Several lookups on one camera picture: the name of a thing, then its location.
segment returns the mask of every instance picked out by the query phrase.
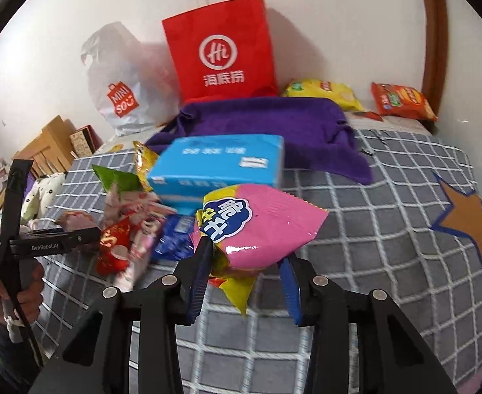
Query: yellow chip bag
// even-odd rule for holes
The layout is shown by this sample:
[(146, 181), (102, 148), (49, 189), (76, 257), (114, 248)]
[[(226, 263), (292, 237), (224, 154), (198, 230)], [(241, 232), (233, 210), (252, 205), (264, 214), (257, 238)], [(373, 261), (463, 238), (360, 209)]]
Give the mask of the yellow chip bag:
[(293, 80), (287, 86), (283, 96), (291, 98), (328, 98), (341, 106), (341, 109), (344, 111), (367, 112), (354, 96), (352, 89), (343, 83), (332, 83), (312, 78), (302, 81)]
[(148, 183), (147, 176), (159, 156), (138, 141), (133, 141), (133, 146), (135, 147), (135, 171), (144, 190), (150, 192), (153, 189)]

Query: bed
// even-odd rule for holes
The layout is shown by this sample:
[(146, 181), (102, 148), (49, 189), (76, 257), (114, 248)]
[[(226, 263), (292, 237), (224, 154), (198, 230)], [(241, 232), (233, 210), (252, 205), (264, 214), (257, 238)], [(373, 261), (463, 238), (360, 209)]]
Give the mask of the bed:
[[(449, 204), (435, 175), (467, 193), (477, 185), (472, 165), (458, 148), (410, 125), (399, 128), (357, 120), (354, 127), (361, 147), (370, 154), (371, 185), (325, 172), (284, 173), (286, 192), (330, 211), (316, 240), (299, 254), (345, 289), (362, 293), (385, 289), (461, 392), (474, 392), (482, 381), (482, 266), (469, 239), (429, 229)], [(52, 226), (69, 209), (89, 211), (100, 220), (105, 193), (91, 165), (133, 171), (133, 157), (133, 150), (122, 150), (75, 160), (63, 193), (41, 227)], [(96, 259), (75, 252), (42, 259), (44, 304), (34, 330), (47, 353), (111, 284), (110, 277), (96, 273)], [(140, 287), (171, 271), (169, 262), (152, 265)], [(137, 392), (140, 330), (135, 324), (131, 393)], [(209, 288), (197, 323), (177, 327), (185, 392), (302, 392), (311, 335), (310, 329), (297, 328), (288, 317), (276, 267), (258, 279), (247, 318), (222, 291)], [(358, 392), (355, 328), (350, 355), (349, 392), (354, 393)]]

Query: blue box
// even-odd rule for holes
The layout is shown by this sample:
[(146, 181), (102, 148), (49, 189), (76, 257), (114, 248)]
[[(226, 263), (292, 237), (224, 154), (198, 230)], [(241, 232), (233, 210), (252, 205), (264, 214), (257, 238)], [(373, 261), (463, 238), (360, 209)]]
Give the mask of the blue box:
[(163, 204), (194, 215), (214, 189), (247, 183), (279, 188), (283, 146), (274, 135), (179, 138), (161, 154), (148, 182)]

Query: purple towel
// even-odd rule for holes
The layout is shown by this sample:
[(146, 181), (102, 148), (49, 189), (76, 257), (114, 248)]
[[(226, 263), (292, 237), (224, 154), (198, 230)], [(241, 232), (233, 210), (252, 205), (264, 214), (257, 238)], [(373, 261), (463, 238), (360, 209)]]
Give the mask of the purple towel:
[(372, 171), (356, 151), (352, 127), (341, 108), (325, 98), (249, 98), (185, 106), (173, 133), (160, 132), (146, 145), (160, 154), (176, 138), (265, 133), (285, 138), (285, 167), (336, 173), (362, 184)]

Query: orange chip bag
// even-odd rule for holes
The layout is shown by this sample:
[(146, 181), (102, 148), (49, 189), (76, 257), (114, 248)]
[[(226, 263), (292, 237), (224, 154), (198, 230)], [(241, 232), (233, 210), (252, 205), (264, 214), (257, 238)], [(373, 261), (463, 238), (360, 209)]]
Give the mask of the orange chip bag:
[(380, 115), (397, 115), (413, 120), (438, 120), (426, 97), (412, 87), (373, 83), (371, 92)]

